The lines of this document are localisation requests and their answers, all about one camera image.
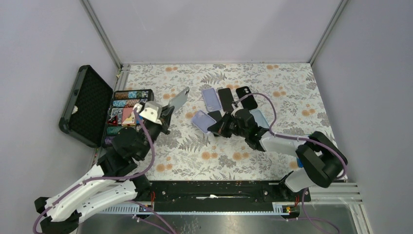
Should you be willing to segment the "white phone case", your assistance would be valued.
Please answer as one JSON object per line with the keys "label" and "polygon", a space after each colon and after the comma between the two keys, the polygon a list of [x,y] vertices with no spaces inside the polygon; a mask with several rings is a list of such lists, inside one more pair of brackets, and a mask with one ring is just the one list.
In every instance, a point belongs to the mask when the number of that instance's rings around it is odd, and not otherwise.
{"label": "white phone case", "polygon": [[191,119],[191,123],[198,128],[202,133],[209,134],[208,128],[216,123],[212,117],[202,110],[199,110]]}

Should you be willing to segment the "lilac phone case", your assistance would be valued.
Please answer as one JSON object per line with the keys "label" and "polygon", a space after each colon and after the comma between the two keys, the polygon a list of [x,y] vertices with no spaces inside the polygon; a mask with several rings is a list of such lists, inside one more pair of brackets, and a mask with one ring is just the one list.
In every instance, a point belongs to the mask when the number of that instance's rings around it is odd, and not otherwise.
{"label": "lilac phone case", "polygon": [[219,111],[222,109],[217,92],[214,88],[203,89],[201,93],[208,112]]}

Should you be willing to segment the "black phone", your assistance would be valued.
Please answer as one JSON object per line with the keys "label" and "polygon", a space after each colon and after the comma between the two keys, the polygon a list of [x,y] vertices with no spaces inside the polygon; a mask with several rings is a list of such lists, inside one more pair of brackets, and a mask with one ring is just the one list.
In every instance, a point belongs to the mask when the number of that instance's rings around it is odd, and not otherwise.
{"label": "black phone", "polygon": [[232,112],[234,110],[234,107],[232,106],[234,102],[234,98],[233,98],[231,89],[223,88],[223,89],[219,89],[217,92],[218,92],[218,96],[221,102],[222,109],[225,112]]}

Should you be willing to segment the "light blue phone case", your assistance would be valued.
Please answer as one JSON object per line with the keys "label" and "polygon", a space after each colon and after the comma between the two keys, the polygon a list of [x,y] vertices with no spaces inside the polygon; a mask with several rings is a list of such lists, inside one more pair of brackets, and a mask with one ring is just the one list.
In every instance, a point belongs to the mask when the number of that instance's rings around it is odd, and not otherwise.
{"label": "light blue phone case", "polygon": [[250,110],[251,115],[254,117],[257,125],[259,127],[267,128],[269,129],[269,124],[266,120],[266,118],[263,116],[262,112],[258,109]]}

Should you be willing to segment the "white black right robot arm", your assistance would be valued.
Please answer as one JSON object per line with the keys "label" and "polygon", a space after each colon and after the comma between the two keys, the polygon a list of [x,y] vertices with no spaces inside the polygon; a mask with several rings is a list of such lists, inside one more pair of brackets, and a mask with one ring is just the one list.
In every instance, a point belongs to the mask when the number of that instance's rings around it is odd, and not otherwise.
{"label": "white black right robot arm", "polygon": [[327,188],[347,171],[347,158],[322,132],[302,136],[277,134],[259,126],[247,109],[226,113],[209,126],[208,131],[225,138],[243,137],[253,150],[298,158],[302,168],[289,172],[280,181],[280,196],[287,201],[293,200],[305,188]]}

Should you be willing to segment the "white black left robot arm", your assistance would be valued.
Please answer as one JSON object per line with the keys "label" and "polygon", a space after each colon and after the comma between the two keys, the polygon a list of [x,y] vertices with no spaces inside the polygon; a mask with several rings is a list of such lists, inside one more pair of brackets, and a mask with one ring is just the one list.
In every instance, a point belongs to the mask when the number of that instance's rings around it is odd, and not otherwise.
{"label": "white black left robot arm", "polygon": [[170,121],[177,107],[160,107],[150,101],[137,104],[133,113],[137,114],[140,130],[124,127],[118,131],[104,156],[77,182],[54,197],[39,197],[35,200],[36,211],[40,214],[33,225],[33,233],[70,234],[79,224],[94,214],[121,203],[139,199],[146,200],[151,194],[151,184],[145,173],[131,175],[137,168],[137,161],[144,160],[148,153],[155,156],[154,142],[160,133],[169,134]]}

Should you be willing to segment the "black poker chip case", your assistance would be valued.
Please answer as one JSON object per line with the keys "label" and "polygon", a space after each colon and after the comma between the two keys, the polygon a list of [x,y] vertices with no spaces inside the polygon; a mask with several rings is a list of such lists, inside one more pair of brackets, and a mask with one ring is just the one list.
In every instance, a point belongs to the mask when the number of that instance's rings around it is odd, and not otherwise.
{"label": "black poker chip case", "polygon": [[89,147],[108,147],[132,107],[153,100],[151,89],[114,91],[92,66],[82,65],[58,126]]}

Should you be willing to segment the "floral table mat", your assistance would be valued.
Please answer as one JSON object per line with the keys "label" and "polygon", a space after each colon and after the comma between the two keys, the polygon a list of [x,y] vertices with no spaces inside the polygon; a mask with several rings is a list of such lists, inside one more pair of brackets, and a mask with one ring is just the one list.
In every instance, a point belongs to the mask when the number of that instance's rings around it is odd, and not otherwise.
{"label": "floral table mat", "polygon": [[184,88],[188,100],[171,120],[170,134],[155,143],[150,180],[279,180],[298,168],[293,156],[254,151],[243,138],[204,134],[191,119],[206,105],[201,91],[248,86],[258,109],[276,133],[335,140],[328,115],[308,63],[128,65],[125,90],[151,89],[166,105]]}

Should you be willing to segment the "blue toy block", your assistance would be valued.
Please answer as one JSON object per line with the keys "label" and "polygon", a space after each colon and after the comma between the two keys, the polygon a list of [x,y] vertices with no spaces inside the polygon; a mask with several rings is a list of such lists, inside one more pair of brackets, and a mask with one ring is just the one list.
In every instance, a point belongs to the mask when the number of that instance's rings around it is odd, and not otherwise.
{"label": "blue toy block", "polygon": [[303,164],[302,164],[302,162],[300,161],[300,159],[298,159],[297,158],[297,166],[299,167],[299,168],[303,168]]}

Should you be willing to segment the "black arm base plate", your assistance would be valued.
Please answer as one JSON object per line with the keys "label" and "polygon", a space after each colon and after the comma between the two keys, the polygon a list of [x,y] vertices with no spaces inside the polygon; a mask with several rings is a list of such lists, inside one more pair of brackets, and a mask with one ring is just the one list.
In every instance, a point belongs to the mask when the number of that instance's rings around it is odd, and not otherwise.
{"label": "black arm base plate", "polygon": [[294,193],[277,180],[155,180],[134,199],[156,212],[271,212],[274,205],[311,201],[309,192]]}

